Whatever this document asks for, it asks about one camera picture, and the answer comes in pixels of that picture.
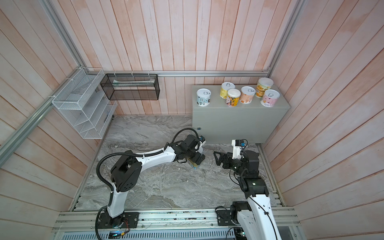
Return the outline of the pink label can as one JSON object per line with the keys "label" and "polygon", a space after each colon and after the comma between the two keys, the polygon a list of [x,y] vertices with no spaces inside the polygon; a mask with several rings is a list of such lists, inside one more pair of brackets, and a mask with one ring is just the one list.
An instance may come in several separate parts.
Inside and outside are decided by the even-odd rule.
{"label": "pink label can", "polygon": [[265,91],[262,99],[261,104],[264,107],[272,108],[275,106],[276,102],[278,101],[280,97],[280,93],[276,90],[268,89]]}

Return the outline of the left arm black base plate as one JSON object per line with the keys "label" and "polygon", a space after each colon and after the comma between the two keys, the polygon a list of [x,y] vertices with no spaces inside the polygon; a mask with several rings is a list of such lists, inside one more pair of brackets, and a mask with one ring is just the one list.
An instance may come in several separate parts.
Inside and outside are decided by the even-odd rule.
{"label": "left arm black base plate", "polygon": [[123,212],[112,218],[108,212],[102,212],[96,220],[98,229],[131,229],[136,228],[139,220],[139,212]]}

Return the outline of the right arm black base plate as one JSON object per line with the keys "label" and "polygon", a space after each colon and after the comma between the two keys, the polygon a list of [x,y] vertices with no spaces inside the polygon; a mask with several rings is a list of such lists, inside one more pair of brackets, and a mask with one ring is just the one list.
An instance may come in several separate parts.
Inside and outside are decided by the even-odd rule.
{"label": "right arm black base plate", "polygon": [[238,224],[232,219],[231,211],[225,209],[215,210],[217,214],[217,223],[219,226],[237,226]]}

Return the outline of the small brown white-lid can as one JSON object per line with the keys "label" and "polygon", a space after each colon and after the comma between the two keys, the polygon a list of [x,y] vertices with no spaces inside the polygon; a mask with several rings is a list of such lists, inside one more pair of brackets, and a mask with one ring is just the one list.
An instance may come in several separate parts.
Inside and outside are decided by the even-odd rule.
{"label": "small brown white-lid can", "polygon": [[227,92],[226,105],[228,107],[236,107],[238,105],[241,92],[237,89],[230,89]]}

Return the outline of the orange yellow label can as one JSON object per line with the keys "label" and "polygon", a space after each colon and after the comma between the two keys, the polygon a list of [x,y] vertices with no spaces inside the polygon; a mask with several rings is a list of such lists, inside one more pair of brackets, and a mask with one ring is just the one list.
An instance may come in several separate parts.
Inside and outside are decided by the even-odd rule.
{"label": "orange yellow label can", "polygon": [[262,98],[265,91],[269,90],[274,85],[274,82],[270,78],[260,78],[258,80],[256,88],[256,97]]}

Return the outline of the brown label can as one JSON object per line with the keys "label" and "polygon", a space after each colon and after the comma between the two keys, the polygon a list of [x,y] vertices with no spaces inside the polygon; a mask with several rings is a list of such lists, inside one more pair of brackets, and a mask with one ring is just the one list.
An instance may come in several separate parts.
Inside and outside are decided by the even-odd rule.
{"label": "brown label can", "polygon": [[250,104],[256,94],[256,90],[250,86],[244,86],[241,88],[241,96],[239,101],[242,104]]}

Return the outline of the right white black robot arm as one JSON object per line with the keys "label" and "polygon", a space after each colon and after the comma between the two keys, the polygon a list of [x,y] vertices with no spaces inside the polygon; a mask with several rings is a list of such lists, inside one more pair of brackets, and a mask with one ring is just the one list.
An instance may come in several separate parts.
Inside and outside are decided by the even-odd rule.
{"label": "right white black robot arm", "polygon": [[259,153],[243,151],[238,157],[233,153],[214,152],[216,164],[230,169],[237,175],[238,184],[245,194],[245,201],[233,202],[231,220],[245,233],[248,240],[280,240],[270,193],[259,176]]}

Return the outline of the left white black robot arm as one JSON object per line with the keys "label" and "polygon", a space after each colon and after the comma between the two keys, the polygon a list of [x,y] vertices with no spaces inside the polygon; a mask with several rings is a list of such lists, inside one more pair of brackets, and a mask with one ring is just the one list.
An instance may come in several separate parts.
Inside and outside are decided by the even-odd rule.
{"label": "left white black robot arm", "polygon": [[165,148],[142,154],[125,152],[111,169],[112,195],[107,206],[111,218],[124,212],[124,204],[128,191],[137,183],[141,172],[157,165],[181,160],[200,165],[205,159],[203,136],[188,135],[183,141],[167,143]]}

